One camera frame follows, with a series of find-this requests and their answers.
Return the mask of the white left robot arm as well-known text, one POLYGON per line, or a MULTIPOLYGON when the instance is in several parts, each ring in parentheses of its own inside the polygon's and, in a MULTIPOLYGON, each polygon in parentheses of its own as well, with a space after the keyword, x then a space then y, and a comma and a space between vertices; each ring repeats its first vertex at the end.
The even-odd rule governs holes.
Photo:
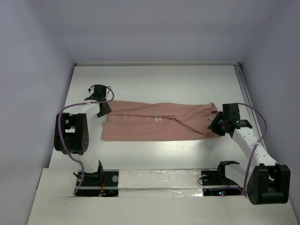
POLYGON ((91 184, 99 185, 104 179, 103 167, 88 150, 88 122, 111 113, 109 103, 114 99, 114 92, 110 86, 101 84, 90 86, 88 91, 90 95, 83 102, 65 106, 56 115, 54 148, 79 164, 80 171, 75 173, 78 179, 84 177, 91 184))

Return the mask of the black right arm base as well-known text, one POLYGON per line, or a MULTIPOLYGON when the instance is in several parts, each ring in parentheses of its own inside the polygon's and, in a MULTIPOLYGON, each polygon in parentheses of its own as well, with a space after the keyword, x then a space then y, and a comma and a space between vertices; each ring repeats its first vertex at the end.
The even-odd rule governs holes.
POLYGON ((238 196, 242 194, 242 187, 239 184, 217 170, 201 171, 197 182, 202 186, 203 196, 238 196))

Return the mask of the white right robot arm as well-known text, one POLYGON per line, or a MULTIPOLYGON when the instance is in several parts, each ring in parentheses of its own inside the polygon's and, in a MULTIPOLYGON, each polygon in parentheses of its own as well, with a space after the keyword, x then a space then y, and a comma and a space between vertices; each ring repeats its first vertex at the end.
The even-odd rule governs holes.
POLYGON ((208 128, 219 136, 229 134, 248 159, 243 196, 253 205, 285 204, 289 199, 291 171, 268 154, 262 145, 264 136, 257 137, 250 122, 240 118, 239 106, 223 104, 223 110, 208 128))

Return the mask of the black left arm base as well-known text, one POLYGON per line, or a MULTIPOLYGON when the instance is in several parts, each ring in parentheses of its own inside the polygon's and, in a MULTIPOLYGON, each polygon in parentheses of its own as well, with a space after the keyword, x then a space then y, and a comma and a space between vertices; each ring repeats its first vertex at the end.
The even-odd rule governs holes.
POLYGON ((118 197, 119 170, 104 170, 84 175, 84 180, 75 193, 78 197, 118 197))

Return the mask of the pink printed t-shirt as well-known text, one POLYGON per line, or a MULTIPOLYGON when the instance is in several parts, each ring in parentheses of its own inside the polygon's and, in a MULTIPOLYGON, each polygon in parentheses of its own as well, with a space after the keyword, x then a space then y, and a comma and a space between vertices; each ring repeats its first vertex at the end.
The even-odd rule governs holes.
POLYGON ((218 114, 214 103, 182 105, 114 100, 103 124, 104 141, 190 141, 217 137, 208 129, 218 114))

